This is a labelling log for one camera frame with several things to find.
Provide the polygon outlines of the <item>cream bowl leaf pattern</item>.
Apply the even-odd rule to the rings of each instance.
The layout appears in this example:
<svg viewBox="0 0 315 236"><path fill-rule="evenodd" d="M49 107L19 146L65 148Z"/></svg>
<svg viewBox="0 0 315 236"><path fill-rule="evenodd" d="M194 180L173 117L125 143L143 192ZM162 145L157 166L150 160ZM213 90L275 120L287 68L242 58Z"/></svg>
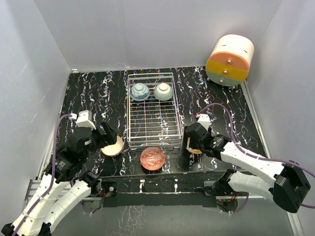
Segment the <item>cream bowl leaf pattern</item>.
<svg viewBox="0 0 315 236"><path fill-rule="evenodd" d="M192 149L190 147L190 138L187 139L186 150L192 154L202 154L202 152L198 149Z"/></svg>

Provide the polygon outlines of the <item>white bowl brown rim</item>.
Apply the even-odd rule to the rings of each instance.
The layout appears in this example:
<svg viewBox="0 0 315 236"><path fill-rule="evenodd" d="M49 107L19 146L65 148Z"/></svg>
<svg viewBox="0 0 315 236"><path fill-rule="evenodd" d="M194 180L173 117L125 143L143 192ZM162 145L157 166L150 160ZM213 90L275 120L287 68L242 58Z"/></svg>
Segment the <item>white bowl brown rim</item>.
<svg viewBox="0 0 315 236"><path fill-rule="evenodd" d="M115 144L105 146L101 148L100 150L104 155L113 157L113 156L119 155L122 152L123 148L124 148L124 141L120 136L117 136L117 141Z"/></svg>

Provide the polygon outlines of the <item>pale green bowl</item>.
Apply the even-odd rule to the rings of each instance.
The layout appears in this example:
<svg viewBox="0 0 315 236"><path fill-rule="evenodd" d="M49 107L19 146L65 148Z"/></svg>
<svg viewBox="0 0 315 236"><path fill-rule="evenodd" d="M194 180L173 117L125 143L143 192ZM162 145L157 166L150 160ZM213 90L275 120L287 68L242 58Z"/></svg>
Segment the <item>pale green bowl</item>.
<svg viewBox="0 0 315 236"><path fill-rule="evenodd" d="M167 83L160 83L154 89L154 96L159 101L167 101L173 97L173 89Z"/></svg>

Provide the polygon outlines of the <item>blue white patterned bowl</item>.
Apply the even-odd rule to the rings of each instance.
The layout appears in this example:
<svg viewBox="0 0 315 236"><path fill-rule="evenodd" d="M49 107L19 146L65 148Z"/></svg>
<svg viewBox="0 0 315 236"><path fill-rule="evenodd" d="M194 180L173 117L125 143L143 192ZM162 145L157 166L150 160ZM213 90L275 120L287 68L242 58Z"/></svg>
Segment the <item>blue white patterned bowl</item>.
<svg viewBox="0 0 315 236"><path fill-rule="evenodd" d="M130 89L130 97L135 101L146 100L149 95L150 90L144 83L136 83Z"/></svg>

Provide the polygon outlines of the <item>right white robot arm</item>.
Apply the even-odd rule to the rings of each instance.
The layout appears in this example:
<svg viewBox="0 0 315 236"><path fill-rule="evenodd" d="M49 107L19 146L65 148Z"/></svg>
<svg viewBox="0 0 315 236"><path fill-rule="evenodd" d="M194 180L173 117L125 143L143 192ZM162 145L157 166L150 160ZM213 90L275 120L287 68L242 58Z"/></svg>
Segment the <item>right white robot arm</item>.
<svg viewBox="0 0 315 236"><path fill-rule="evenodd" d="M236 170L227 170L211 188L214 192L225 195L233 192L260 195L273 200L283 210L296 213L311 188L304 171L297 163L276 161L241 149L224 135L212 136L211 129L206 129L198 122L185 127L184 140L208 157L234 164L249 172L247 175Z"/></svg>

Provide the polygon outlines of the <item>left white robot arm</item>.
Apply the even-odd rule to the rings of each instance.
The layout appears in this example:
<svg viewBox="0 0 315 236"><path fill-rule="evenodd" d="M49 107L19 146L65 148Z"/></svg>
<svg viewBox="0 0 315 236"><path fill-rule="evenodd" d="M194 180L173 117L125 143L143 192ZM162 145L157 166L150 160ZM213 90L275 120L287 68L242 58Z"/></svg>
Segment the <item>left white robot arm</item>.
<svg viewBox="0 0 315 236"><path fill-rule="evenodd" d="M100 177L86 171L60 196L89 156L101 148L117 143L117 132L107 122L102 122L101 126L104 134L90 124L78 125L68 141L53 153L29 204L14 222L3 226L1 232L5 236L49 236L85 197L97 196L101 192Z"/></svg>

